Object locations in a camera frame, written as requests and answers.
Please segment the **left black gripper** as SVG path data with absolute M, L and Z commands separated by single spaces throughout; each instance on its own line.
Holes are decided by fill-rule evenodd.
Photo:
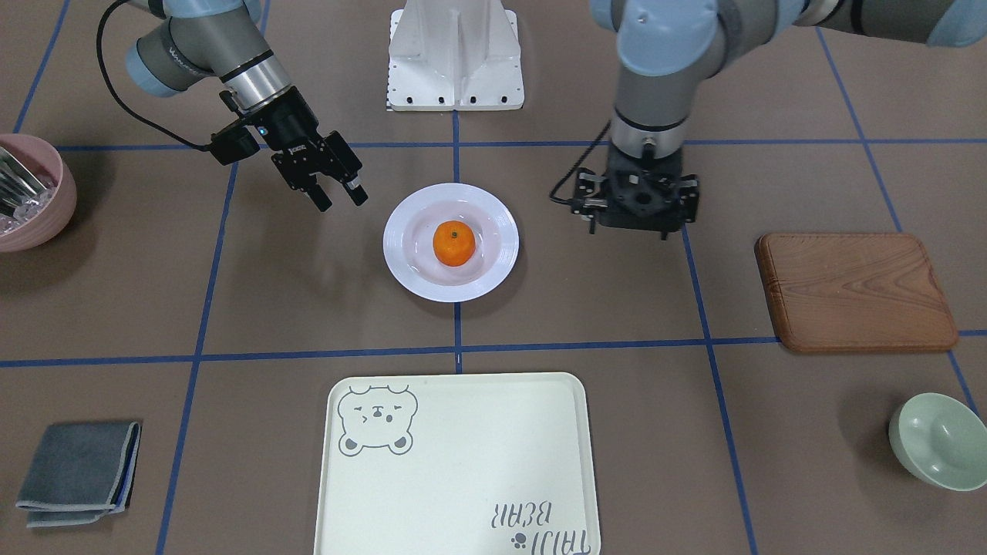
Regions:
M 679 199 L 683 149 L 673 154 L 634 158 L 617 147 L 608 148 L 604 172 L 606 208 L 599 224 L 610 228 L 678 232 L 685 222 Z

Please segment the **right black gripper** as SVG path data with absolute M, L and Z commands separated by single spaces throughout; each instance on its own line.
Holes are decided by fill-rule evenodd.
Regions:
M 306 193 L 320 212 L 332 201 L 318 183 L 324 175 L 345 187 L 357 206 L 368 200 L 359 171 L 362 163 L 342 134 L 318 133 L 318 119 L 297 87 L 292 86 L 260 109 L 249 113 L 253 126 L 272 151 L 271 160 L 290 189 Z

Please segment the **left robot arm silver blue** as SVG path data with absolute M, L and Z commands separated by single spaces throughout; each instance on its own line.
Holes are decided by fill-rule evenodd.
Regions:
M 663 236 L 695 221 L 700 182 L 682 146 L 702 81 L 789 27 L 821 27 L 930 47 L 985 36 L 983 1 L 592 1 L 616 35 L 621 71 L 607 166 L 579 169 L 570 208 L 591 226 Z

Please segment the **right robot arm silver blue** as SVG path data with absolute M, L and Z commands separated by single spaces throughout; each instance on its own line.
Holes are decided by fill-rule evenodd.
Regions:
M 318 119 L 260 30 L 258 1 L 136 1 L 155 15 L 157 28 L 126 54 L 126 70 L 141 90 L 173 97 L 215 78 L 220 99 L 234 115 L 197 150 L 231 165 L 268 145 L 271 160 L 290 189 L 305 193 L 318 210 L 332 204 L 318 185 L 340 183 L 355 205 L 367 201 L 361 161 L 341 134 L 318 131 Z

